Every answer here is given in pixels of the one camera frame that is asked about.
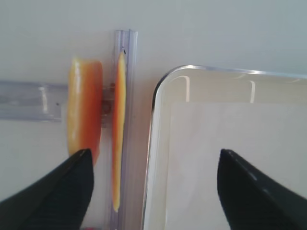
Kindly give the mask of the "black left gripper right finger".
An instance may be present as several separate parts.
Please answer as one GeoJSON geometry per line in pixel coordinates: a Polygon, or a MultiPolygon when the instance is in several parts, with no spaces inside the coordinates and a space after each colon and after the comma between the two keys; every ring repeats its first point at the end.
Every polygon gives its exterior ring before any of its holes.
{"type": "Polygon", "coordinates": [[[232,230],[307,228],[307,200],[230,149],[220,152],[217,192],[232,230]]]}

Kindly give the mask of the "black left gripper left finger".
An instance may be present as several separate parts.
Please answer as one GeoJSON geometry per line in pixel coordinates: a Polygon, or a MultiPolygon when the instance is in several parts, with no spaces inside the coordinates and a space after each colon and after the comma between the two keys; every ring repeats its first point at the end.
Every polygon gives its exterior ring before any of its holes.
{"type": "Polygon", "coordinates": [[[70,156],[26,189],[1,201],[2,230],[79,230],[94,189],[90,149],[70,156]]]}

